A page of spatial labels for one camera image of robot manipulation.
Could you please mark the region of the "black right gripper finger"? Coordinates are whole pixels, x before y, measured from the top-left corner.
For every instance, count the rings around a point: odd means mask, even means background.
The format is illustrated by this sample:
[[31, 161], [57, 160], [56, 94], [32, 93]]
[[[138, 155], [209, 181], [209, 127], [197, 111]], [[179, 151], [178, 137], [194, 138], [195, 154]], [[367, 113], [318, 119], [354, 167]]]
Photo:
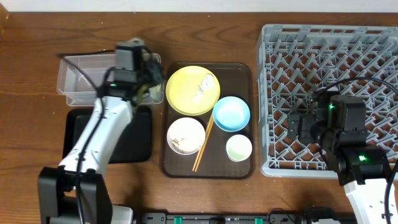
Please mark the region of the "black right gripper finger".
[[302, 116], [302, 124], [300, 131], [301, 140], [312, 140], [311, 129], [315, 124], [315, 116], [312, 114], [305, 114]]
[[287, 137], [289, 139], [295, 139], [298, 135], [300, 125], [300, 115], [298, 113], [290, 113], [288, 115], [288, 128]]

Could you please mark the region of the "yellow-labelled plastic wrapper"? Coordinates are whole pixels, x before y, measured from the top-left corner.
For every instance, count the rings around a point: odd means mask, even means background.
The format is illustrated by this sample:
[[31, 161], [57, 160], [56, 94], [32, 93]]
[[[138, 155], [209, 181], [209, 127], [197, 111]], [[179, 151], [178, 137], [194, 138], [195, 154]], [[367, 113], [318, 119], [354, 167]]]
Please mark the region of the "yellow-labelled plastic wrapper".
[[143, 86], [137, 93], [136, 103], [138, 105], [154, 105], [162, 102], [163, 84], [159, 84], [152, 87]]

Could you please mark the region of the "small pale green cup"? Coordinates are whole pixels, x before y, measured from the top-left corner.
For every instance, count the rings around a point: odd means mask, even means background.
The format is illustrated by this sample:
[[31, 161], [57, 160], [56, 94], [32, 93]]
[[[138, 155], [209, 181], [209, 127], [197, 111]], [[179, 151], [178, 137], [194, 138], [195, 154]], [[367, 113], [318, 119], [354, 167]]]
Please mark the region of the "small pale green cup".
[[246, 160], [252, 153], [252, 143], [248, 137], [236, 134], [230, 137], [226, 143], [226, 153], [233, 162]]

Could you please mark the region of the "blue bowl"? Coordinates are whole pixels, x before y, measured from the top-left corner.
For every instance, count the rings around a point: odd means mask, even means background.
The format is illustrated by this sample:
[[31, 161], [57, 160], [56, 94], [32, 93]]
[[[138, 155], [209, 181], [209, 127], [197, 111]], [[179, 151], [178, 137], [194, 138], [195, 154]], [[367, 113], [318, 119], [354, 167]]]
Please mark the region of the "blue bowl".
[[226, 132], [242, 130], [248, 125], [250, 117], [248, 104], [235, 96], [220, 99], [213, 108], [215, 124]]

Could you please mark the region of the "clear plastic wrapper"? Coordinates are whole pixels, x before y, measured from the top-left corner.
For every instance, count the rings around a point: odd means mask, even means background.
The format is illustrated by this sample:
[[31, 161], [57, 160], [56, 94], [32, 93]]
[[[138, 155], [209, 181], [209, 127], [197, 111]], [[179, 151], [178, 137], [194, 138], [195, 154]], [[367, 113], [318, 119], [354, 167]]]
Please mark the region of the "clear plastic wrapper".
[[213, 87], [215, 76], [207, 73], [203, 80], [198, 84], [196, 93], [193, 96], [193, 102], [198, 103], [209, 98], [210, 90]]

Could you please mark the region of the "white rice bowl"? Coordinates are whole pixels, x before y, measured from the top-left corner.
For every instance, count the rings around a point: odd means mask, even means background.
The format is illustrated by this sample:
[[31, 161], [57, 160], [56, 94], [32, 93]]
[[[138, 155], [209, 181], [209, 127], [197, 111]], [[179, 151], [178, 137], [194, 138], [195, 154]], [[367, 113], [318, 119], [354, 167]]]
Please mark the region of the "white rice bowl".
[[181, 155], [190, 155], [198, 152], [205, 142], [205, 129], [194, 118], [179, 118], [167, 130], [167, 144]]

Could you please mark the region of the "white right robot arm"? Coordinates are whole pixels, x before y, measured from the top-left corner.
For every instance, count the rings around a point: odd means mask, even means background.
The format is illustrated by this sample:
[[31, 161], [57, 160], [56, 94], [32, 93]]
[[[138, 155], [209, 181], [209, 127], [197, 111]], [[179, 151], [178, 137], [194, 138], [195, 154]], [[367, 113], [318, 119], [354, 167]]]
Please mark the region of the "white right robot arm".
[[311, 113], [288, 115], [289, 139], [318, 144], [338, 176], [358, 223], [397, 223], [392, 182], [396, 172], [386, 152], [366, 142], [366, 105], [357, 96], [327, 94]]

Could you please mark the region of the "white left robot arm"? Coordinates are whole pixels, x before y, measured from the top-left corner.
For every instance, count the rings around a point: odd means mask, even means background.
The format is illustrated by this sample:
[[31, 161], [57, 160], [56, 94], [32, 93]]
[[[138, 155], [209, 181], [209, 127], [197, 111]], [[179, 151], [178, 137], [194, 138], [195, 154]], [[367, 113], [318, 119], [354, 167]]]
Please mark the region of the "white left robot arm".
[[134, 120], [144, 93], [164, 82], [161, 64], [138, 38], [116, 45], [115, 65], [96, 87], [91, 117], [58, 167], [38, 177], [42, 223], [132, 223], [134, 212], [111, 203], [104, 174], [125, 128]]

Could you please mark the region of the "clear plastic waste bin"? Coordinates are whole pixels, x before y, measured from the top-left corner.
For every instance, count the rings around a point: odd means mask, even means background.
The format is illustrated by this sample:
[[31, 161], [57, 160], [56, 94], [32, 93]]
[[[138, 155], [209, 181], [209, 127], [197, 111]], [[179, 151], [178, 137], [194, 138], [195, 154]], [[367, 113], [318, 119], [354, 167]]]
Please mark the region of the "clear plastic waste bin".
[[78, 69], [62, 60], [58, 71], [57, 93], [67, 98], [68, 106], [93, 106], [96, 99], [94, 87], [102, 84], [105, 72], [114, 66], [115, 55], [69, 56], [67, 59], [78, 65], [93, 84]]

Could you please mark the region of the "grey dishwasher rack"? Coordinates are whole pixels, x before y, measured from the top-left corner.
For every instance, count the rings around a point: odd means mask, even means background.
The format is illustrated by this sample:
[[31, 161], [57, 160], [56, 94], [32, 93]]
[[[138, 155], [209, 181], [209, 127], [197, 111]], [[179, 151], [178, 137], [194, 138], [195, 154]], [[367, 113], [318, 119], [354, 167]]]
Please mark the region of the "grey dishwasher rack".
[[397, 28], [267, 24], [257, 48], [259, 163], [267, 177], [334, 179], [316, 144], [287, 136], [292, 111], [332, 83], [366, 105], [368, 144], [397, 160]]

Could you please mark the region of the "black waste tray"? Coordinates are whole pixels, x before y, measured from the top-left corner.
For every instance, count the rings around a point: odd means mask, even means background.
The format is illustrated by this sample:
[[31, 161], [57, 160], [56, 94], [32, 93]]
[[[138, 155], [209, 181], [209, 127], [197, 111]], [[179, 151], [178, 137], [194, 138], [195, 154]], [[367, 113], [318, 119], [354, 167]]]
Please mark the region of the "black waste tray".
[[[78, 108], [67, 114], [62, 157], [66, 157], [81, 136], [92, 108]], [[152, 112], [148, 106], [138, 108], [134, 121], [123, 131], [110, 158], [111, 164], [145, 162], [152, 154]]]

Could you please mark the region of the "yellow plate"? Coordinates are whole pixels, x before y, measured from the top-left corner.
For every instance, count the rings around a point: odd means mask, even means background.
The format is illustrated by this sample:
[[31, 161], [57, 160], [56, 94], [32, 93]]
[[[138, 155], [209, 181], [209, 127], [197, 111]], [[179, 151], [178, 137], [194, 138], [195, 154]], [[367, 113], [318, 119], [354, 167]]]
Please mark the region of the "yellow plate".
[[198, 103], [193, 102], [197, 86], [207, 73], [215, 76], [209, 69], [197, 65], [189, 65], [174, 72], [165, 87], [169, 105], [175, 111], [187, 116], [198, 116], [210, 111], [221, 94], [220, 82], [216, 76], [209, 98]]

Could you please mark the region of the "brown serving tray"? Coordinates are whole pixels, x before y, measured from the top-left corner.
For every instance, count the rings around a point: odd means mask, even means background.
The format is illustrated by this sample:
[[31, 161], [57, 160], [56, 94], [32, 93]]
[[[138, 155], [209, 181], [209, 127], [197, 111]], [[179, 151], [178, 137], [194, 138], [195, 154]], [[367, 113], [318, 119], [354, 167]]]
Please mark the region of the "brown serving tray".
[[[251, 110], [254, 108], [252, 73], [247, 65], [242, 63], [175, 62], [167, 69], [166, 77], [169, 78], [178, 69], [189, 65], [205, 67], [215, 74], [220, 82], [221, 98], [235, 96], [244, 100]], [[241, 162], [231, 161], [226, 153], [226, 143], [235, 134], [242, 134], [254, 143], [253, 113], [251, 113], [248, 125], [236, 133], [223, 131], [216, 124], [213, 125], [196, 172], [192, 169], [197, 153], [183, 156], [174, 152], [167, 144], [166, 136], [169, 126], [182, 117], [184, 115], [176, 112], [168, 103], [165, 104], [160, 167], [166, 176], [195, 179], [245, 179], [253, 173], [254, 152]]]

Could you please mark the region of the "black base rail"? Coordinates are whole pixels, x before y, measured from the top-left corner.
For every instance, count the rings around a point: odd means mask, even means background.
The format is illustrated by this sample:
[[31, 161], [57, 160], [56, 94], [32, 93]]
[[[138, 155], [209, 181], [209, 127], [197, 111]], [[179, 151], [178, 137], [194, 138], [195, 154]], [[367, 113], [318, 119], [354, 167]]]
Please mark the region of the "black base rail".
[[133, 224], [354, 224], [357, 220], [350, 213], [336, 213], [328, 207], [312, 207], [298, 212], [273, 208], [266, 213], [170, 213], [166, 210], [152, 210], [136, 215], [132, 222]]

